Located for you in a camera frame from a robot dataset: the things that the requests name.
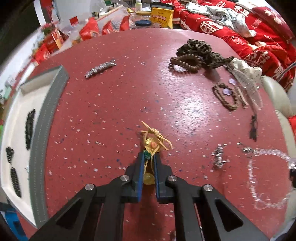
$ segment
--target red blanket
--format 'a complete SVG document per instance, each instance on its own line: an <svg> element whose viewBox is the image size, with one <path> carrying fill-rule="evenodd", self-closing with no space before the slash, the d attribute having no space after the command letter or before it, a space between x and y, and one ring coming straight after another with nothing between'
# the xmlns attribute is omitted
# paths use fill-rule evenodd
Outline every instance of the red blanket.
<svg viewBox="0 0 296 241"><path fill-rule="evenodd" d="M246 16L246 24L249 29L257 32L253 38L243 38L228 27L213 22L210 18L189 12L185 6L177 0L161 0L175 6L173 22L179 23L184 29L214 35L228 43L234 51L250 66L258 66L263 74L278 79L279 75L296 60L295 48L287 43L275 31L259 19L256 14L247 11L241 6L230 1L220 0L197 0L200 5L216 5L231 8ZM266 43L253 50L248 44L257 45L259 42ZM281 86L288 91L293 84L295 68L291 69L279 81Z"/></svg>

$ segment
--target yellow cord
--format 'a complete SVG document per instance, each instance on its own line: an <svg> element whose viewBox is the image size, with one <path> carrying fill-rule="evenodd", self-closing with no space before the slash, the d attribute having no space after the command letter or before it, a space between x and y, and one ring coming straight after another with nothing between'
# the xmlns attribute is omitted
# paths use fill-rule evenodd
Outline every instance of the yellow cord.
<svg viewBox="0 0 296 241"><path fill-rule="evenodd" d="M163 135L161 133L159 133L159 131L157 129L154 129L154 128L151 128L149 125L147 125L144 121L141 121L141 123L146 126L146 128L148 129L148 131L141 131L141 133L143 133L143 141L144 141L144 146L146 144L146 140L147 140L147 135L148 134L154 134L156 136L156 138L158 139L158 143L157 143L157 147L155 148L155 150L152 152L151 154L151 159L150 159L150 164L151 164L151 169L154 173L154 170L153 170L153 156L155 153L157 153L159 150L160 150L160 147L163 147L165 150L170 150L171 148L173 148L173 145L172 143L163 137ZM169 144L169 147L166 147L163 142L167 142Z"/></svg>

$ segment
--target clear bead chain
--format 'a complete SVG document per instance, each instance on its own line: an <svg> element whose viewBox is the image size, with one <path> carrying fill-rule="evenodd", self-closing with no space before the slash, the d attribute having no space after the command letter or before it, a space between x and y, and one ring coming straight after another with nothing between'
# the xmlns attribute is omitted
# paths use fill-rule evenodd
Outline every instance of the clear bead chain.
<svg viewBox="0 0 296 241"><path fill-rule="evenodd" d="M283 153L280 150L271 150L271 149L265 150L265 149L260 149L260 148L257 148L256 150L251 150L251 149L249 149L249 150L252 151L255 156L260 156L260 155L278 156L278 157L282 158L283 160L285 160L286 162L288 162L289 169L293 169L296 166L295 162L293 162L293 159L290 158L288 155L286 155L285 153ZM253 162L254 161L255 161L254 159L250 158L248 166L247 166L248 167L248 175L249 175L248 188L250 189L251 195L252 195L253 199L255 200L254 207L259 210L265 209L267 207L281 209L283 207L283 205L289 199L293 188L291 187L290 192L278 203L271 203L269 197L267 197L267 202L261 200L261 196L263 194L262 193L258 194L255 189L255 187L257 185L257 179L253 175Z"/></svg>

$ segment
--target sofa cushion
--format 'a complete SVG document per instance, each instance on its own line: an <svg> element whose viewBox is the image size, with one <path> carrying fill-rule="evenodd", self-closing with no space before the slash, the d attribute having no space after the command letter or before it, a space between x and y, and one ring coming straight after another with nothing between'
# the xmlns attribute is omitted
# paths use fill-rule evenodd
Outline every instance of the sofa cushion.
<svg viewBox="0 0 296 241"><path fill-rule="evenodd" d="M276 110L276 115L281 124L281 128L284 134L288 155L290 157L296 158L296 145L295 145L295 137L292 131L292 127L288 121L288 119L278 110Z"/></svg>
<svg viewBox="0 0 296 241"><path fill-rule="evenodd" d="M288 94L288 98L291 103L293 115L296 115L296 84L292 85L292 87L289 89L287 94Z"/></svg>
<svg viewBox="0 0 296 241"><path fill-rule="evenodd" d="M286 118L293 116L290 100L284 88L273 78L261 76L263 88L269 95L275 110L280 111Z"/></svg>

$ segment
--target table surface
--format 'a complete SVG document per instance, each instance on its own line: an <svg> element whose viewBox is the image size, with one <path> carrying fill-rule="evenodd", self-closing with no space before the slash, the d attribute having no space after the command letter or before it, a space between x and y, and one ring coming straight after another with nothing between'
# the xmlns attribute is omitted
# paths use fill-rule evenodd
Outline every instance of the table surface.
<svg viewBox="0 0 296 241"><path fill-rule="evenodd" d="M206 41L224 57L238 57L223 40L211 35L142 29L82 42L34 70L36 75L62 64L70 75L46 152L49 217L86 184L107 184L124 173L140 151L143 120L172 142L172 150L161 151L162 162L177 176L194 185L212 184L266 235L276 233L286 208L254 208L247 186L248 160L236 145L243 142L253 148L287 151L273 105L261 88L264 108L258 112L258 141L249 140L251 109L240 106L229 112L213 95L213 84L227 83L231 77L223 67L196 74L168 69L176 49L190 38ZM85 79L85 72L111 58L117 66ZM211 152L223 143L230 162L222 170L211 171ZM281 201L290 185L286 163L274 156L257 159L257 192L273 203ZM30 237L36 230L20 219ZM141 203L126 205L123 240L169 240L174 226L173 205L158 204L154 187L144 186Z"/></svg>

